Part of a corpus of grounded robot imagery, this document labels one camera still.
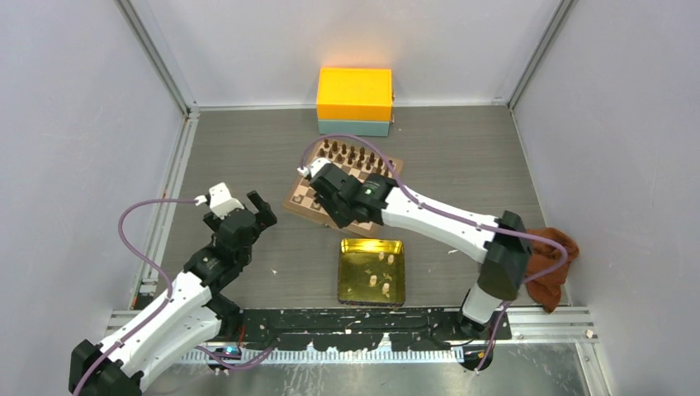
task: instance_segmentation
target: white wall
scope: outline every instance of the white wall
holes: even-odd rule
[[[246,106],[315,103],[321,66],[392,68],[397,104],[506,102],[559,1],[141,3],[200,106]]]
[[[111,1],[7,3],[0,53],[0,394],[68,394],[73,347],[128,306],[116,221],[161,194],[182,116]]]
[[[698,394],[700,3],[578,2],[516,116],[619,394]]]

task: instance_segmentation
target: metal tray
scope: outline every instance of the metal tray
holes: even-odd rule
[[[404,244],[382,239],[343,239],[338,264],[338,301],[351,305],[402,306],[406,301]]]

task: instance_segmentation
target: chessboard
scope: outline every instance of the chessboard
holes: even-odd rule
[[[364,182],[372,173],[379,173],[387,177],[393,176],[378,155],[359,144],[353,145],[339,140],[324,139],[319,141],[314,149],[311,150],[311,154],[306,159],[305,163],[309,164],[316,158],[321,157],[327,158],[335,166],[353,175],[360,182]],[[391,161],[396,173],[400,174],[404,162],[391,156],[388,156],[387,159]],[[292,213],[311,219],[318,224],[337,229],[338,227],[335,226],[335,223],[330,219],[330,216],[328,216],[321,205],[314,202],[314,194],[315,191],[309,185],[309,181],[298,176],[284,200],[284,203],[282,203],[282,207]],[[379,228],[380,225],[374,223],[352,222],[345,227],[343,231],[373,238],[379,232]]]

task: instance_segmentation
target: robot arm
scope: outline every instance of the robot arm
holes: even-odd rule
[[[206,196],[211,212],[204,222],[214,233],[211,242],[192,255],[173,281],[170,303],[138,333],[112,352],[91,375],[81,394],[141,395],[149,385],[197,345],[217,336],[231,337],[238,331],[239,307],[220,295],[250,263],[252,246],[260,233],[277,223],[270,205],[256,191],[248,198],[253,213],[233,198],[224,183]],[[69,390],[74,391],[85,370],[115,342],[147,318],[167,298],[163,292],[123,328],[93,345],[88,340],[73,350]]]
[[[532,248],[528,241],[471,227],[418,206],[398,187],[396,180],[372,174],[360,182],[334,166],[326,158],[317,158],[299,169],[316,191],[315,199],[334,223],[343,228],[352,221],[371,221],[410,229],[447,243],[481,264],[480,276],[469,289],[461,306],[462,330],[480,337],[492,313],[504,300],[513,300],[525,276]],[[477,224],[524,231],[519,216],[504,212],[501,218],[475,214],[431,200],[406,188],[419,202],[444,213],[472,219]]]

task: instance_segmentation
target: orange towel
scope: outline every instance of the orange towel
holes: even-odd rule
[[[566,262],[558,270],[527,283],[527,292],[530,294],[530,297],[544,305],[545,311],[551,313],[561,301],[561,286],[566,282],[566,277],[569,275],[569,265],[579,256],[579,246],[576,245],[573,239],[558,229],[529,229],[527,233],[557,241],[569,253]],[[532,250],[532,257],[530,257],[530,263],[527,265],[526,277],[554,266],[561,258],[561,252],[546,243],[532,242]]]

